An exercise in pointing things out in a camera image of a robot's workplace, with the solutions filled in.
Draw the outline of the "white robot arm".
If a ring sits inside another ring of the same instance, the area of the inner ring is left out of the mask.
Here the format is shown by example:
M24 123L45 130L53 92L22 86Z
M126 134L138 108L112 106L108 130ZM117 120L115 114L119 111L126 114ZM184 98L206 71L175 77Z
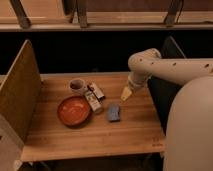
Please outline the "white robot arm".
M163 171L213 171L213 58L164 59L147 49L128 59L121 98L152 76L179 84L168 116Z

